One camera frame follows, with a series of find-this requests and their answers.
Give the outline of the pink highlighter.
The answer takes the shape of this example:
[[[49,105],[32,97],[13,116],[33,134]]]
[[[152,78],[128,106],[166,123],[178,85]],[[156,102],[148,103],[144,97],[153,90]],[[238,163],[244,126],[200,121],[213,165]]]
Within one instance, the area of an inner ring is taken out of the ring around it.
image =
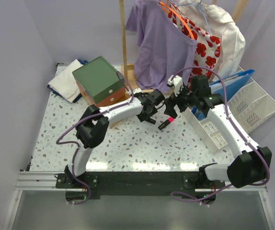
[[[158,129],[159,130],[163,130],[164,128],[166,128],[170,123],[172,123],[174,121],[173,117],[169,117],[167,120],[165,120],[161,125],[159,125]]]

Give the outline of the blue document folder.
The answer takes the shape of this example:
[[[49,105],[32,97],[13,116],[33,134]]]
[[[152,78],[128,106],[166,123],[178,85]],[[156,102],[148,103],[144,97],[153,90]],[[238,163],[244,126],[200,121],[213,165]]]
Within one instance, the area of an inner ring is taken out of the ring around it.
[[[226,86],[227,101],[229,101],[235,93],[246,84],[254,72],[255,70],[249,69],[223,78]],[[209,86],[213,94],[219,93],[224,99],[224,90],[219,80],[211,83]]]

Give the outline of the three-drawer desk organizer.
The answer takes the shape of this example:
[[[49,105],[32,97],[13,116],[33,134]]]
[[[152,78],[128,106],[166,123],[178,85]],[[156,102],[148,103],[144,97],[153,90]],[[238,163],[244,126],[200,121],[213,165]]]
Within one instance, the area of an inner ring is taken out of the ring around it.
[[[99,56],[72,72],[78,89],[88,104],[110,106],[129,99],[123,77],[104,57]]]

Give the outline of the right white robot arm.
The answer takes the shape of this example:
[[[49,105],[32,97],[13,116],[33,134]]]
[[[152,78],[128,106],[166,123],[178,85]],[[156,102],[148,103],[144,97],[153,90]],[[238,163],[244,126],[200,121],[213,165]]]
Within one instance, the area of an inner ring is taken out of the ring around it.
[[[196,107],[219,130],[234,156],[230,165],[202,166],[197,177],[202,188],[209,188],[215,180],[229,181],[236,188],[261,186],[269,181],[270,149],[250,138],[231,113],[226,97],[211,92],[206,76],[193,76],[191,86],[187,87],[181,77],[172,75],[167,85],[173,88],[173,93],[165,102],[164,113],[176,118],[175,106],[180,112],[190,106]]]

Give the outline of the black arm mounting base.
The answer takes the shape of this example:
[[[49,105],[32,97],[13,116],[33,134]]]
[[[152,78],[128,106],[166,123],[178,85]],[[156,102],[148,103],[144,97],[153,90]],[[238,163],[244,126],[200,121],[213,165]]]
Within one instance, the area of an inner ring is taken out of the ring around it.
[[[221,181],[202,180],[199,172],[85,172],[77,177],[91,189],[91,199],[101,196],[169,196],[182,191],[200,198],[198,189],[222,188]]]

